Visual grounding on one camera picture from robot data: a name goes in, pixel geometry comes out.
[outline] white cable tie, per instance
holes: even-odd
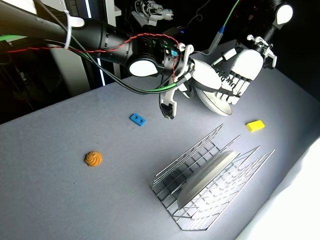
[[[64,49],[69,49],[70,42],[71,42],[71,35],[72,35],[72,26],[71,26],[71,16],[68,10],[64,10],[66,14],[66,22],[67,22],[67,32],[66,32],[66,39],[64,44]]]

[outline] robotic arm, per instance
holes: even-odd
[[[272,24],[275,28],[281,28],[291,19],[292,12],[288,18],[290,11],[287,6],[277,5],[276,19]],[[280,17],[279,14],[283,13],[287,15],[286,18]],[[72,35],[86,49],[94,50],[93,57],[123,65],[137,77],[172,74],[169,84],[175,83],[176,87],[161,93],[159,98],[161,111],[169,119],[173,119],[177,113],[175,91],[179,90],[189,98],[192,87],[208,108],[221,115],[230,115],[230,104],[238,102],[266,59],[273,59],[273,67],[277,61],[271,51],[272,44],[251,35],[248,40],[254,41],[255,49],[231,49],[209,65],[190,57],[194,51],[192,45],[185,46],[170,36],[151,33],[130,36],[91,18],[70,17],[69,24],[72,26]],[[66,32],[59,25],[3,1],[0,1],[0,34],[66,41]],[[218,66],[237,54],[229,73],[222,74]]]

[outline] white led light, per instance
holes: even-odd
[[[294,10],[288,4],[282,5],[276,12],[276,24],[286,24],[294,15]]]
[[[98,64],[101,66],[101,60],[100,58],[97,58],[98,60]],[[101,80],[102,80],[102,86],[105,86],[106,83],[105,83],[105,77],[104,77],[104,73],[102,72],[102,70],[100,69],[100,75],[101,75]]]
[[[88,13],[88,18],[91,18],[89,0],[85,0],[85,6],[86,6],[86,12]]]

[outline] dark background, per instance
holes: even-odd
[[[66,1],[69,2],[69,5],[72,2],[84,3],[84,0]],[[91,12],[96,12],[93,16],[105,21],[103,2],[103,0],[92,0],[90,4],[93,6]],[[157,26],[144,26],[143,28],[131,15],[135,7],[134,0],[114,0],[114,2],[122,11],[122,15],[116,20],[120,29],[134,35],[143,32],[163,33],[172,27],[182,27],[184,33],[175,35],[175,38],[186,45],[192,44],[197,51],[202,51],[210,46],[236,0],[210,0],[208,3],[207,0],[157,0],[156,2],[165,9],[172,9],[173,20],[161,20],[158,21]],[[226,25],[220,43],[238,39],[249,46],[250,43],[246,40],[248,34],[255,37],[263,36],[264,25],[270,20],[266,11],[267,2],[265,0],[241,0]],[[318,90],[320,82],[317,71],[320,2],[316,0],[289,0],[287,2],[293,6],[294,13],[292,20],[272,40],[273,52],[278,56],[276,68],[320,100]],[[198,12],[202,15],[202,21],[196,18],[191,21],[197,9],[205,3],[207,3],[205,7]],[[84,6],[82,9],[78,7],[77,10],[79,13],[85,12]],[[0,48],[5,44],[5,42],[0,42]],[[99,72],[95,67],[91,69],[93,70],[88,73],[88,76],[93,76],[93,80],[89,79],[89,83],[91,88],[95,89],[101,86],[101,81],[95,84],[96,77],[94,76],[99,76]],[[123,69],[122,76],[127,75]],[[0,124],[69,97],[49,51],[26,51],[10,56],[0,55]]]

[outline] blue block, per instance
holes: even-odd
[[[134,123],[138,124],[140,127],[143,126],[143,125],[146,123],[146,120],[145,120],[143,117],[141,117],[141,116],[139,116],[138,114],[136,114],[136,113],[134,113],[134,114],[130,117],[130,119],[131,119]]]

